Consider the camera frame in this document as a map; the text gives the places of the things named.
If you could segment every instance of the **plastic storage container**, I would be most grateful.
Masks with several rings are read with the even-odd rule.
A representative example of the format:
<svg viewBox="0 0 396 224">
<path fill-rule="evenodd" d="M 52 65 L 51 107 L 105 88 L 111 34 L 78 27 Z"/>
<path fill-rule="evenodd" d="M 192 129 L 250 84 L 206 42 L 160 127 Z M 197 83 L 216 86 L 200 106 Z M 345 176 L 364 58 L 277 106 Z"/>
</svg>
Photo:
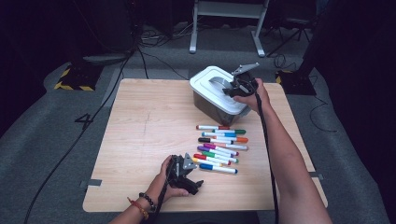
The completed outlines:
<svg viewBox="0 0 396 224">
<path fill-rule="evenodd" d="M 211 81 L 213 77 L 220 77 L 228 82 L 233 81 L 233 75 L 230 73 L 216 66 L 208 66 L 190 79 L 194 105 L 221 125 L 231 126 L 245 116 L 250 111 L 250 107 L 224 94 L 222 89 L 226 87 Z"/>
</svg>

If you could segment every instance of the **stand leg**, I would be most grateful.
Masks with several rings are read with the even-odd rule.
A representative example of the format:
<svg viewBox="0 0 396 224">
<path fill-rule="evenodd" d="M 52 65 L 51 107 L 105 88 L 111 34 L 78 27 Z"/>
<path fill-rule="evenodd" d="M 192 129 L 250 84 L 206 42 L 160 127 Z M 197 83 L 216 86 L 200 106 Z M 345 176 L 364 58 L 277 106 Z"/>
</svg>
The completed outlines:
<svg viewBox="0 0 396 224">
<path fill-rule="evenodd" d="M 308 34 L 306 33 L 306 30 L 304 30 L 304 34 L 305 34 L 305 37 L 306 37 L 306 39 L 308 40 L 308 42 L 311 42 L 311 40 L 310 40 L 309 37 L 308 37 Z"/>
<path fill-rule="evenodd" d="M 268 0 L 265 1 L 264 5 L 262 6 L 262 12 L 260 14 L 259 21 L 257 23 L 256 31 L 252 31 L 251 35 L 253 37 L 254 45 L 256 45 L 257 53 L 259 54 L 259 57 L 264 57 L 265 53 L 262 48 L 262 42 L 259 39 L 260 32 L 262 30 L 262 23 L 264 22 L 265 14 L 267 12 L 268 8 Z"/>
<path fill-rule="evenodd" d="M 191 34 L 191 42 L 190 42 L 190 53 L 195 53 L 197 51 L 197 37 L 198 37 L 197 23 L 198 23 L 198 0 L 195 0 L 192 34 Z"/>
</svg>

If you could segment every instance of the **wooden table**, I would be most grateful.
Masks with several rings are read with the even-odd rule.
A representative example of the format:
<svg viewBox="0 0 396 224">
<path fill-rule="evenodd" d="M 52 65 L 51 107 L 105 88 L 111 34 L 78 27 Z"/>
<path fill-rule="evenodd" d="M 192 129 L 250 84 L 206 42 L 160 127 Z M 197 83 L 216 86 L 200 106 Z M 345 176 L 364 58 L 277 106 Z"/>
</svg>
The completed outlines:
<svg viewBox="0 0 396 224">
<path fill-rule="evenodd" d="M 301 150 L 308 171 L 315 171 L 280 85 L 264 84 L 271 102 Z M 88 186 L 83 208 L 87 212 L 120 212 L 137 198 L 159 173 L 168 155 L 197 153 L 202 131 L 195 126 L 218 125 L 193 104 L 186 80 L 124 79 L 112 108 L 103 142 L 92 172 L 99 187 Z M 196 195 L 172 198 L 162 212 L 255 211 L 274 209 L 267 152 L 260 117 L 250 112 L 232 128 L 245 129 L 248 150 L 240 151 L 237 175 L 193 170 L 188 178 L 204 180 Z M 327 200 L 317 178 L 323 202 Z"/>
</svg>

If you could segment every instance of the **human arm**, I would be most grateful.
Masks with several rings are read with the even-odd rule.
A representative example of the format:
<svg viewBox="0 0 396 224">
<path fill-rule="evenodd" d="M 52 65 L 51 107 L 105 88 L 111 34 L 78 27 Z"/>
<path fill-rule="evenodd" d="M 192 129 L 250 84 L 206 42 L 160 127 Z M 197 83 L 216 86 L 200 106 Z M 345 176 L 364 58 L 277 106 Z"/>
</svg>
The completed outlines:
<svg viewBox="0 0 396 224">
<path fill-rule="evenodd" d="M 158 196 L 163 189 L 163 184 L 166 180 L 166 168 L 171 160 L 172 156 L 168 156 L 161 165 L 161 171 L 157 174 L 152 180 L 151 184 L 146 191 L 146 194 L 150 197 L 150 199 L 154 202 L 155 205 L 158 205 Z M 179 197 L 179 196 L 188 196 L 189 192 L 185 189 L 174 189 L 169 185 L 167 186 L 167 190 L 163 197 L 163 202 L 165 203 L 171 197 Z M 135 200 L 138 204 L 142 206 L 145 211 L 150 210 L 149 201 L 145 198 L 138 198 Z M 121 223 L 140 223 L 140 221 L 144 218 L 143 214 L 140 212 L 139 208 L 130 205 L 125 211 L 120 213 L 116 218 L 114 218 L 110 223 L 111 224 L 121 224 Z"/>
<path fill-rule="evenodd" d="M 332 223 L 318 190 L 306 170 L 303 156 L 272 108 L 262 80 L 256 78 L 257 93 L 268 133 L 271 168 L 279 189 L 281 223 Z M 249 105 L 259 113 L 255 95 L 235 96 L 235 101 Z"/>
</svg>

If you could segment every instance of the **purple marker cap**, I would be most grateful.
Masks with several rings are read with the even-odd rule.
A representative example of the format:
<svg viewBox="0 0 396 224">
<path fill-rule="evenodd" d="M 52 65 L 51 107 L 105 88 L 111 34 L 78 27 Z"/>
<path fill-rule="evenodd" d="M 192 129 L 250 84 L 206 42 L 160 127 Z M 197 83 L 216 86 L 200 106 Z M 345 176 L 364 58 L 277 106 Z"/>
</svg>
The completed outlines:
<svg viewBox="0 0 396 224">
<path fill-rule="evenodd" d="M 197 147 L 198 148 L 198 150 L 201 150 L 201 151 L 209 151 L 210 150 L 210 148 L 208 148 L 208 147 Z"/>
<path fill-rule="evenodd" d="M 213 144 L 208 144 L 208 143 L 204 143 L 204 147 L 208 147 L 208 148 L 212 148 L 212 149 L 215 149 L 215 148 L 216 148 L 215 145 L 213 145 Z"/>
</svg>

